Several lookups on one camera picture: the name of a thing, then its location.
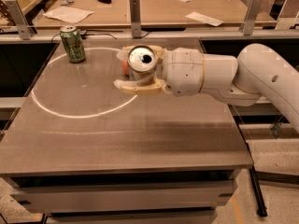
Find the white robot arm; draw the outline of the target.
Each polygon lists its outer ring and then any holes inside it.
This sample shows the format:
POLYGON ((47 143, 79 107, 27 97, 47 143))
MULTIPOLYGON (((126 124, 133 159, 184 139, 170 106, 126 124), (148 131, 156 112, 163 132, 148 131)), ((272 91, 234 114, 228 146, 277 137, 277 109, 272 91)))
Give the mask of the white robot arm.
POLYGON ((131 78, 114 85, 126 94, 204 93, 239 106, 254 105, 265 97, 299 132, 299 74, 265 45, 250 44, 236 57, 137 45, 121 49, 117 57, 127 64, 131 78))

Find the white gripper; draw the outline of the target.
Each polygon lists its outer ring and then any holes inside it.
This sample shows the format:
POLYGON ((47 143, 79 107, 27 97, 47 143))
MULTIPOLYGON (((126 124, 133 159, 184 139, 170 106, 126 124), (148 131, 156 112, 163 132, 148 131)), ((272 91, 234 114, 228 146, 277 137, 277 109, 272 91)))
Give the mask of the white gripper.
MULTIPOLYGON (((134 46, 123 47, 117 58, 124 61, 134 46)), ((163 79, 154 77, 149 84, 144 80, 115 80, 113 84, 125 94, 138 96, 157 95, 164 91, 165 83, 169 92, 176 96, 189 96, 198 93, 204 80, 204 60, 198 49, 178 48, 172 51, 160 46, 146 45, 153 50, 157 63, 163 62, 163 79)))

